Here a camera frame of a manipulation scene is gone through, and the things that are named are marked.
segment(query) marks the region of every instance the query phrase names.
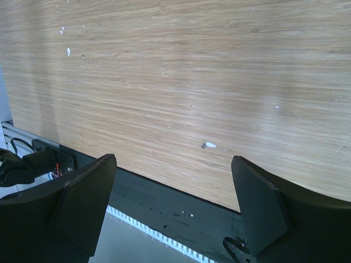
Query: wooden table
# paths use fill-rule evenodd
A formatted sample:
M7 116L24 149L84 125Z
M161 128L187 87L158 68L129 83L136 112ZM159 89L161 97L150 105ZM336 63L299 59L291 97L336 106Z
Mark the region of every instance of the wooden table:
M350 58L350 1L0 4L16 127L236 210L234 155L351 201Z

